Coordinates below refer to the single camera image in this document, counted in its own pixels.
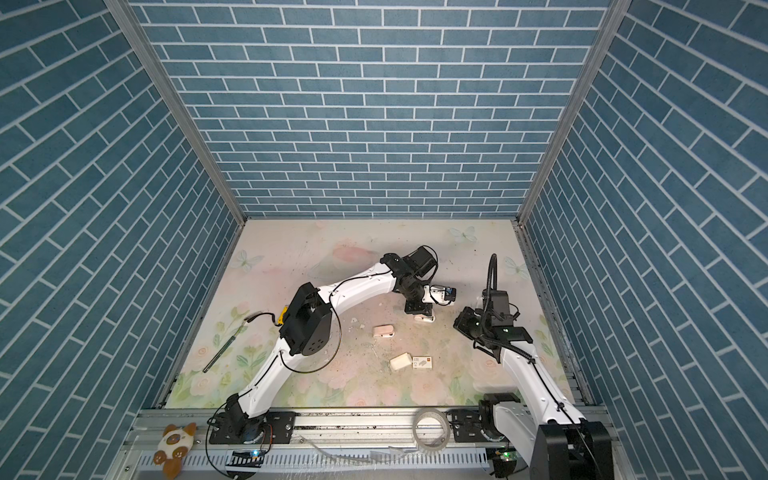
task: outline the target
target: floral tablecloth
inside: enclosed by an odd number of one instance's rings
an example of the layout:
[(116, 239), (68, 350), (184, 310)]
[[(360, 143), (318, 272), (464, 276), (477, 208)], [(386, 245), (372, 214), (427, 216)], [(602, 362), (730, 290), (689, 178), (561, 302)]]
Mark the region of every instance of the floral tablecloth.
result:
[[(250, 220), (214, 295), (171, 391), (166, 408), (215, 408), (243, 388), (271, 351), (278, 329), (261, 316), (208, 373), (202, 369), (248, 313), (279, 314), (296, 288), (334, 283), (365, 270), (384, 253), (406, 255), (427, 244), (439, 255), (433, 283), (455, 286), (453, 306), (435, 307), (434, 323), (403, 312), (398, 293), (374, 297), (341, 315), (343, 343), (325, 369), (292, 374), (276, 407), (474, 405), (486, 392), (514, 392), (511, 378), (491, 357), (472, 349), (453, 320), (464, 306), (478, 306), (488, 259), (498, 255), (498, 285), (521, 311), (518, 325), (533, 336), (541, 362), (566, 396), (568, 381), (510, 222), (505, 220)], [(373, 339), (372, 328), (392, 324), (395, 336)], [(339, 341), (336, 321), (327, 347), (301, 369), (327, 362)], [(393, 372), (401, 353), (432, 356), (432, 369)]]

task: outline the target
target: blue brick wallpaper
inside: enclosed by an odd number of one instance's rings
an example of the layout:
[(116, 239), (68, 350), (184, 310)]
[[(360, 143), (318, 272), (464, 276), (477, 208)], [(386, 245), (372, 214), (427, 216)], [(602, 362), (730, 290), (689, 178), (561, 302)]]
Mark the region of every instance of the blue brick wallpaper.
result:
[(101, 0), (0, 12), (0, 478), (92, 478), (235, 224)]
[(608, 3), (131, 5), (251, 217), (513, 217)]
[(634, 0), (529, 231), (645, 478), (768, 478), (768, 4)]

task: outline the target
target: ventilated metal panel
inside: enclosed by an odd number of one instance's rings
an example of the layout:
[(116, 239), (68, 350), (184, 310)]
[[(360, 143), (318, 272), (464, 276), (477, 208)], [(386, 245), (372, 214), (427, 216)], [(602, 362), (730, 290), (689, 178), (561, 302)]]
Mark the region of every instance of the ventilated metal panel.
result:
[[(487, 468), (488, 459), (485, 449), (462, 447), (446, 449), (436, 454), (414, 452), (399, 456), (387, 456), (386, 450), (376, 449), (324, 449), (331, 455), (347, 458), (329, 458), (312, 448), (273, 450), (264, 457), (260, 468), (230, 467), (231, 471), (242, 472), (341, 472), (367, 469), (414, 469), (414, 468)], [(232, 456), (232, 450), (210, 453), (210, 460), (221, 470), (229, 464), (244, 462)], [(137, 467), (139, 471), (157, 470), (161, 467), (152, 463), (154, 452), (145, 450), (141, 453)], [(212, 469), (205, 457), (205, 451), (192, 451), (183, 460), (183, 470), (204, 471)]]

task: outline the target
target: stuffed animal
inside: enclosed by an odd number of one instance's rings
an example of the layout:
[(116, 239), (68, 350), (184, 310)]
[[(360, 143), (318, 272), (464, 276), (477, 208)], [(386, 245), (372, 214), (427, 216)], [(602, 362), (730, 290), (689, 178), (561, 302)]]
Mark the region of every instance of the stuffed animal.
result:
[(163, 473), (168, 480), (173, 480), (181, 472), (181, 459), (187, 456), (192, 448), (196, 431), (197, 425), (194, 423), (182, 429), (176, 425), (165, 427), (163, 439), (157, 444), (152, 461), (155, 465), (163, 465)]

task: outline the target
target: tape roll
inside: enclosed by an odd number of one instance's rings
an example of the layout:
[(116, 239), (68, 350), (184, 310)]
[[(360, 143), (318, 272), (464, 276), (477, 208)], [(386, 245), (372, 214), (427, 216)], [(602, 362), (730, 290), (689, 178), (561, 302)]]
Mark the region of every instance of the tape roll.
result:
[[(442, 434), (434, 442), (425, 442), (424, 440), (420, 439), (418, 435), (416, 435), (416, 428), (419, 426), (419, 422), (421, 422), (423, 419), (437, 420), (442, 427)], [(447, 446), (448, 440), (451, 437), (451, 425), (448, 423), (448, 417), (445, 416), (445, 413), (431, 407), (421, 409), (416, 412), (416, 415), (413, 417), (413, 426), (411, 430), (413, 434), (413, 441), (416, 443), (416, 446), (419, 447), (419, 450), (422, 452), (427, 453), (439, 452), (440, 450), (443, 450)]]

